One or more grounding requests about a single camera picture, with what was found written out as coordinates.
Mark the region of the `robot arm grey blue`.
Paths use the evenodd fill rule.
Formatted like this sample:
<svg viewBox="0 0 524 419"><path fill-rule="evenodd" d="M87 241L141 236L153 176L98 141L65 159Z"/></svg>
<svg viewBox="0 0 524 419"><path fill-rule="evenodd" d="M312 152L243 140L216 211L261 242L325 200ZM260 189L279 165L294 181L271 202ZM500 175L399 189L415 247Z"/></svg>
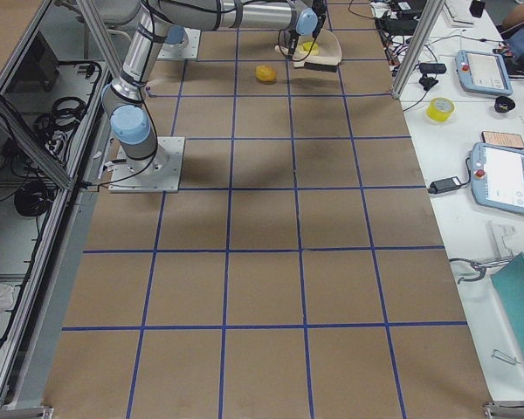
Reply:
<svg viewBox="0 0 524 419"><path fill-rule="evenodd" d="M162 163L142 93L172 27L216 31L243 26L316 38L326 12L323 1L143 1L120 74L102 96L112 132L126 154L131 172L147 173Z"/></svg>

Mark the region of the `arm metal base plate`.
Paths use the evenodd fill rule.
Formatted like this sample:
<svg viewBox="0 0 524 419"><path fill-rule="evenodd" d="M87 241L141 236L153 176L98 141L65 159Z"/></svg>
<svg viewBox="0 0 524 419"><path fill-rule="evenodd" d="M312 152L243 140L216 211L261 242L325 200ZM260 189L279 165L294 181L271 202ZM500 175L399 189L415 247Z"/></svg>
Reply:
<svg viewBox="0 0 524 419"><path fill-rule="evenodd" d="M114 165L108 189L113 193L176 193L179 190L183 167L185 139L183 137L158 138L153 159L128 159L122 146L116 158L124 160Z"/></svg>

